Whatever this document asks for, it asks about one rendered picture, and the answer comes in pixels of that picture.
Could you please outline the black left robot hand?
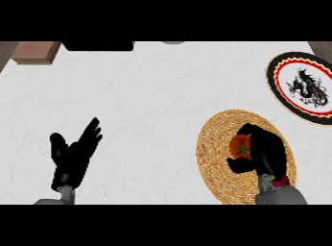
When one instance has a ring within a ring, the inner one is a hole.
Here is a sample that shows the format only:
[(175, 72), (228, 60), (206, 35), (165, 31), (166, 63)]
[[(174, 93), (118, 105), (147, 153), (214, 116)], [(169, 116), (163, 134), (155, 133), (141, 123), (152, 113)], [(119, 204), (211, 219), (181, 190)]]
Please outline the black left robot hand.
[(68, 185), (76, 189), (88, 169), (93, 153), (102, 140), (99, 119), (94, 118), (82, 131), (79, 139), (66, 144), (59, 133), (50, 135), (50, 154), (54, 162), (51, 190)]

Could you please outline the brown wooden block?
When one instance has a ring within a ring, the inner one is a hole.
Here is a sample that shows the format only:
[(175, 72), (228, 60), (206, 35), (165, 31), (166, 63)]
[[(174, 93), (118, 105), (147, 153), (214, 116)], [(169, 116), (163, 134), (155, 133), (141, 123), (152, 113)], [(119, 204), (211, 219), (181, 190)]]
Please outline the brown wooden block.
[(12, 54), (12, 60), (18, 64), (51, 64), (59, 46), (59, 41), (22, 41)]

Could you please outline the black appliance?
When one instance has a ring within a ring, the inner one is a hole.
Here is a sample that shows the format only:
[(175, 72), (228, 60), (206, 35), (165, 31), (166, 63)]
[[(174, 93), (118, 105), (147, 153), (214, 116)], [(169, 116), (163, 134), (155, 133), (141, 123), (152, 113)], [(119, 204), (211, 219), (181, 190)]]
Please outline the black appliance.
[(115, 51), (132, 50), (131, 41), (65, 41), (62, 43), (68, 51)]

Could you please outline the dragon print plate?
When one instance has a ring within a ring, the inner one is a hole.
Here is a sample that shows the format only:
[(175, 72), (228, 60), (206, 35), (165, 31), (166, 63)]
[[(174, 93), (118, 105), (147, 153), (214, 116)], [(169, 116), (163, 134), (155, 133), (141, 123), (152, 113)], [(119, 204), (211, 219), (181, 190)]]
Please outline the dragon print plate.
[(287, 110), (332, 126), (332, 63), (305, 52), (277, 55), (267, 67), (270, 91)]

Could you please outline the red tomato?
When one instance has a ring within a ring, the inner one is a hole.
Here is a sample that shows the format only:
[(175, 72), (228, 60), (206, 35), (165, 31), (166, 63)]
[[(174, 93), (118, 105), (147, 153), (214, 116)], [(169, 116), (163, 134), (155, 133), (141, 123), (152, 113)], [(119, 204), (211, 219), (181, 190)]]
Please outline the red tomato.
[(250, 140), (247, 135), (236, 135), (230, 141), (230, 152), (236, 159), (250, 159)]

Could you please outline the round woven straw placemat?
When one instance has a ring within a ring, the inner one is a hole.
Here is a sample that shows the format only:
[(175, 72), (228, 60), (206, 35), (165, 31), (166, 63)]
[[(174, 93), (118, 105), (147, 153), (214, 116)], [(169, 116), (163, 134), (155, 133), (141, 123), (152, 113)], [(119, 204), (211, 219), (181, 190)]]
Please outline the round woven straw placemat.
[(289, 184), (296, 186), (296, 163), (287, 141), (277, 127), (250, 111), (221, 111), (202, 125), (196, 157), (205, 186), (224, 205), (253, 205), (255, 196), (259, 193), (256, 172), (236, 174), (227, 163), (227, 158), (233, 156), (230, 141), (244, 123), (256, 125), (281, 138), (286, 151), (286, 175)]

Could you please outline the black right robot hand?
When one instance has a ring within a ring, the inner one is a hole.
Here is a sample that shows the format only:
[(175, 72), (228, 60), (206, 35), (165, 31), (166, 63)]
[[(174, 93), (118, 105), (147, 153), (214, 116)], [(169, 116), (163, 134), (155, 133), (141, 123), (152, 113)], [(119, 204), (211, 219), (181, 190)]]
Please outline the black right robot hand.
[(286, 173), (281, 138), (249, 123), (240, 127), (237, 134), (247, 135), (250, 138), (250, 159), (227, 158), (231, 171), (239, 174), (255, 170), (258, 176), (268, 174), (275, 177), (275, 181), (280, 181)]

